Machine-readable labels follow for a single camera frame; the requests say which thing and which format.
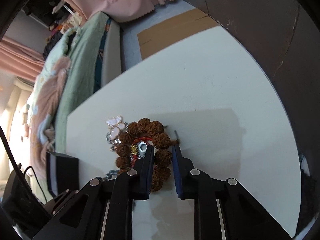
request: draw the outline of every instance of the blue gripper pad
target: blue gripper pad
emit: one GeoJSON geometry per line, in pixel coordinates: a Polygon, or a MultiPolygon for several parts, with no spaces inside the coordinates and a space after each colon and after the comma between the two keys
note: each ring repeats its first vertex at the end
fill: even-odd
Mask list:
{"type": "Polygon", "coordinates": [[[179,160],[181,161],[182,155],[179,146],[172,147],[172,167],[173,167],[173,175],[174,182],[176,184],[176,192],[178,194],[178,198],[183,198],[183,189],[182,189],[182,180],[179,169],[179,160]]]}

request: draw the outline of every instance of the black box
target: black box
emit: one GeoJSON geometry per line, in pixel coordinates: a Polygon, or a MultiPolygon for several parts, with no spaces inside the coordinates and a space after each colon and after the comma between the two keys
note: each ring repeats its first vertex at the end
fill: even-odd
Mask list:
{"type": "Polygon", "coordinates": [[[79,159],[63,153],[47,152],[47,183],[52,197],[67,189],[79,190],[79,159]]]}

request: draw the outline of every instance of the silver metal ring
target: silver metal ring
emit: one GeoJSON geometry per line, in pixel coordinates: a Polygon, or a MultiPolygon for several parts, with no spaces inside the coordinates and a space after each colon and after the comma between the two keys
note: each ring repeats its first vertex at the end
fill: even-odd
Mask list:
{"type": "Polygon", "coordinates": [[[138,144],[138,149],[139,149],[140,152],[145,153],[147,151],[147,147],[148,147],[148,144],[146,144],[145,142],[141,142],[141,143],[138,144]],[[142,148],[141,148],[142,145],[146,146],[146,148],[144,150],[142,150],[142,148]]]}

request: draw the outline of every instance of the gray floor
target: gray floor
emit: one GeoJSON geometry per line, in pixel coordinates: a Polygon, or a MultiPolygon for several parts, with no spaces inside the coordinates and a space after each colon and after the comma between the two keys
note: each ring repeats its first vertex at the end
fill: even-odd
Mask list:
{"type": "Polygon", "coordinates": [[[124,69],[128,70],[141,62],[140,47],[137,37],[138,33],[191,9],[194,9],[192,5],[183,0],[178,0],[177,2],[170,2],[163,6],[157,6],[154,12],[131,23],[122,25],[121,27],[124,30],[122,40],[124,58],[122,61],[124,61],[124,69]]]}

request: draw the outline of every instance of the metal screw head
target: metal screw head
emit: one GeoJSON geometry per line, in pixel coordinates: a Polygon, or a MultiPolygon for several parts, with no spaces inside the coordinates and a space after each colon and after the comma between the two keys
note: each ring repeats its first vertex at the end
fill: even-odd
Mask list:
{"type": "Polygon", "coordinates": [[[231,185],[231,186],[234,186],[234,185],[237,185],[237,180],[236,179],[228,179],[228,183],[231,185]]]}
{"type": "Polygon", "coordinates": [[[137,171],[136,170],[128,170],[127,173],[128,173],[129,176],[134,176],[134,175],[137,174],[137,171]]]}
{"type": "Polygon", "coordinates": [[[196,175],[199,175],[199,174],[200,174],[200,171],[197,170],[197,169],[192,169],[192,170],[190,171],[190,173],[191,173],[191,175],[196,176],[196,175]]]}
{"type": "Polygon", "coordinates": [[[90,180],[90,185],[91,186],[97,186],[97,185],[99,185],[99,183],[100,183],[100,180],[98,180],[98,179],[90,180]]]}

